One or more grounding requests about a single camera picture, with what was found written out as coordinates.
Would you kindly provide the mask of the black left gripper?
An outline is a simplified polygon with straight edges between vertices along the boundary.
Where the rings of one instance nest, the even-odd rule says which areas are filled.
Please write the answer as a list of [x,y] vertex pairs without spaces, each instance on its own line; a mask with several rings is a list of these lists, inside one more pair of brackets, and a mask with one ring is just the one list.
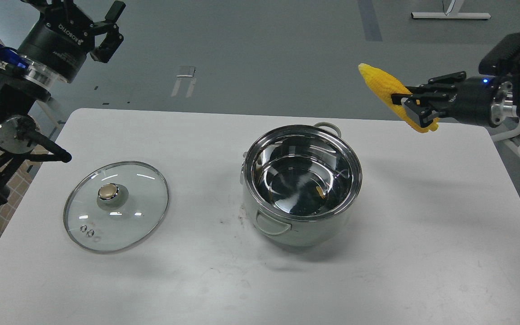
[[126,4],[114,1],[103,21],[93,21],[72,0],[27,0],[39,19],[18,48],[19,54],[72,83],[87,55],[107,63],[124,41],[117,21]]

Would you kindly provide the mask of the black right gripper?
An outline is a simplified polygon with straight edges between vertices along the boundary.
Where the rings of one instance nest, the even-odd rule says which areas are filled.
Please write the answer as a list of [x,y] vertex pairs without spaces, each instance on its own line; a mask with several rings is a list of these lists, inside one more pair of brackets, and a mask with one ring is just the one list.
[[392,104],[402,105],[403,120],[417,131],[429,130],[444,117],[464,124],[497,127],[492,115],[499,83],[491,77],[471,77],[464,71],[430,78],[418,86],[391,91]]

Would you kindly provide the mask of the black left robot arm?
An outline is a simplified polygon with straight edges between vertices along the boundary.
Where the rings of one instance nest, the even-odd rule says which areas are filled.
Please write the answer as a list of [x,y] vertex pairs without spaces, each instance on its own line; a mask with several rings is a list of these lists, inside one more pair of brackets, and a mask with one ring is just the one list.
[[37,22],[18,49],[0,43],[0,206],[8,182],[25,161],[62,161],[72,156],[39,132],[28,115],[51,98],[54,82],[71,83],[87,57],[109,62],[122,44],[117,21],[125,3],[116,0],[102,21],[93,21],[72,0],[29,0]]

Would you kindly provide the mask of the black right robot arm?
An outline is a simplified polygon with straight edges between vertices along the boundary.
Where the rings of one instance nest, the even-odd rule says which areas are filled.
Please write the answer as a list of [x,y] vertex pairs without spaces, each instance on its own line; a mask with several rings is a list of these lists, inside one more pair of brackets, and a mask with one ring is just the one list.
[[433,77],[407,86],[407,94],[392,90],[389,103],[403,108],[413,126],[421,128],[445,118],[492,128],[508,118],[520,120],[520,32],[505,36],[478,71],[478,77],[464,71]]

